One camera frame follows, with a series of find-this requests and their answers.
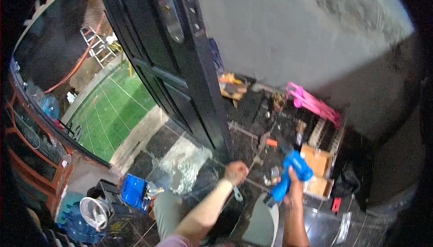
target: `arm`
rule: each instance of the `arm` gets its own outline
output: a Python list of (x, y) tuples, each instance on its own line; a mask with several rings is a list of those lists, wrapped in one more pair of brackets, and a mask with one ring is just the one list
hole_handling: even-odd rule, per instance
[(289, 176), (291, 180), (289, 194), (283, 200), (286, 205), (283, 246), (306, 247), (310, 243), (305, 231), (302, 207), (304, 184), (299, 181), (292, 167), (289, 168)]
[(185, 216), (175, 234), (187, 238), (192, 246), (198, 246), (216, 223), (224, 202), (232, 192), (233, 187), (243, 182), (247, 174), (248, 168), (245, 163), (239, 161), (229, 164), (224, 178), (197, 207)]

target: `clothing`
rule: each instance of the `clothing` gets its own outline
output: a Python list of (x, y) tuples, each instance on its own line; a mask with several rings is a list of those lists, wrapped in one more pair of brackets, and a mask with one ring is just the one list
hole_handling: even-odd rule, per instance
[(158, 243), (156, 247), (192, 247), (192, 245), (187, 238), (171, 235)]
[[(236, 225), (235, 231), (230, 235), (233, 239), (260, 246), (272, 246), (278, 228), (279, 212), (275, 205), (272, 209), (263, 203), (266, 193), (256, 201), (248, 221)], [(191, 247), (188, 239), (173, 235), (182, 219), (188, 214), (190, 208), (182, 199), (170, 191), (160, 193), (154, 203), (154, 214), (158, 234), (161, 242), (157, 247)]]

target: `brown box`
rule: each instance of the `brown box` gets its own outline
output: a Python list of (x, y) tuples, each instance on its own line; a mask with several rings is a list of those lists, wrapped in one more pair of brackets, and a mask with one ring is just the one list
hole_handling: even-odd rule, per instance
[(313, 170), (315, 175), (321, 177), (329, 176), (329, 172), (333, 165), (333, 156), (331, 153), (303, 145), (300, 150), (300, 156)]
[(334, 185), (334, 181), (327, 178), (333, 166), (333, 155), (327, 151), (303, 145), (300, 156), (304, 158), (314, 174), (310, 180), (305, 182), (304, 193), (320, 200), (328, 200)]
[(317, 199), (326, 201), (331, 195), (334, 181), (313, 175), (313, 177), (304, 183), (304, 193)]

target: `black bag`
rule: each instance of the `black bag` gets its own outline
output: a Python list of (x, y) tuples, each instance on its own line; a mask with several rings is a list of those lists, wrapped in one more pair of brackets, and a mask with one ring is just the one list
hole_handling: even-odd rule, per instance
[(361, 182), (355, 174), (353, 163), (346, 163), (334, 182), (331, 197), (343, 198), (359, 191)]

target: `blue toolbox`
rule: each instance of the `blue toolbox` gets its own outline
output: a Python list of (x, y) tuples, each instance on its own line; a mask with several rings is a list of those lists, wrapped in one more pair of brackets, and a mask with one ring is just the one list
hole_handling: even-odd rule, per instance
[(122, 190), (122, 201), (146, 214), (149, 213), (151, 199), (146, 180), (128, 174)]

